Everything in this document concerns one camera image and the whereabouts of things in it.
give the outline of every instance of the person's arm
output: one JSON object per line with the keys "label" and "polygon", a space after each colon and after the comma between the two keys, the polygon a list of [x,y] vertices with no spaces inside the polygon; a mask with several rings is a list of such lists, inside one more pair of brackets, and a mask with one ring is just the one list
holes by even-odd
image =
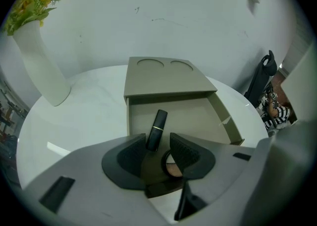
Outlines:
{"label": "person's arm", "polygon": [[271,97],[271,93],[268,95],[268,114],[270,114],[271,117],[276,117],[278,115],[278,110],[273,108],[273,99]]}

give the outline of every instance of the olive green box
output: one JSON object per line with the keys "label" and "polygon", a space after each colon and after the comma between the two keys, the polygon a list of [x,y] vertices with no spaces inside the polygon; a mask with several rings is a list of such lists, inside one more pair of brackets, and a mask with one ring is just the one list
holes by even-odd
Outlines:
{"label": "olive green box", "polygon": [[159,160],[169,150],[171,132],[201,139],[241,144],[242,137],[215,86],[189,61],[160,57],[131,57],[125,80],[127,134],[147,138],[158,110],[167,112],[161,142],[143,165],[147,184],[166,180]]}

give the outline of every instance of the white vase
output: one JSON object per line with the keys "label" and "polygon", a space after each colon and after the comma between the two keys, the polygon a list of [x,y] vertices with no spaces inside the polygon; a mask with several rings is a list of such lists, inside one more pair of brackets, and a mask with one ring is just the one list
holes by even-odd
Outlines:
{"label": "white vase", "polygon": [[24,24],[14,32],[13,38],[20,48],[26,71],[35,87],[51,105],[61,104],[70,93],[70,85],[49,57],[40,34],[40,22]]}

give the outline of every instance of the table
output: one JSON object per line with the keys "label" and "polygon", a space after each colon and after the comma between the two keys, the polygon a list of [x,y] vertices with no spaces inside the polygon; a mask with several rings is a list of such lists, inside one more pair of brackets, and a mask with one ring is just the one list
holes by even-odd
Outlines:
{"label": "table", "polygon": [[[71,151],[126,136],[126,71],[127,65],[122,65],[75,75],[69,79],[72,89],[68,98],[58,107],[43,97],[37,100],[18,139],[17,169],[22,189]],[[245,139],[241,146],[256,147],[268,137],[259,114],[245,97],[207,78],[218,89],[217,95]],[[177,195],[180,192],[153,198],[151,202],[161,213],[171,213],[171,207],[178,204]]]}

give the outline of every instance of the chair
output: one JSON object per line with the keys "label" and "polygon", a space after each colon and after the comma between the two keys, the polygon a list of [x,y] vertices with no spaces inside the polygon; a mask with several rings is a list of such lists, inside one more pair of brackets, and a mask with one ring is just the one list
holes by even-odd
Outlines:
{"label": "chair", "polygon": [[270,76],[274,76],[277,72],[277,65],[274,60],[274,54],[270,50],[268,55],[265,55],[252,78],[248,91],[244,94],[245,98],[256,108],[259,106],[259,97],[266,87]]}

